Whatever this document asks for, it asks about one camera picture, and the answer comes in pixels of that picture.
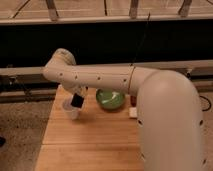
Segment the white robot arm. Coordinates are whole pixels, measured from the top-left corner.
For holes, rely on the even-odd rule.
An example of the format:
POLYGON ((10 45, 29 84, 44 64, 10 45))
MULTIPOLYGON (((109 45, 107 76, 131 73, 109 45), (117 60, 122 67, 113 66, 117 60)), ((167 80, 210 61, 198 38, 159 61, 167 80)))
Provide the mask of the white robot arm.
POLYGON ((201 101, 183 74, 128 65, 78 65, 71 52, 59 48, 43 75, 68 91, 80 86, 136 97, 144 171, 206 171, 201 101))

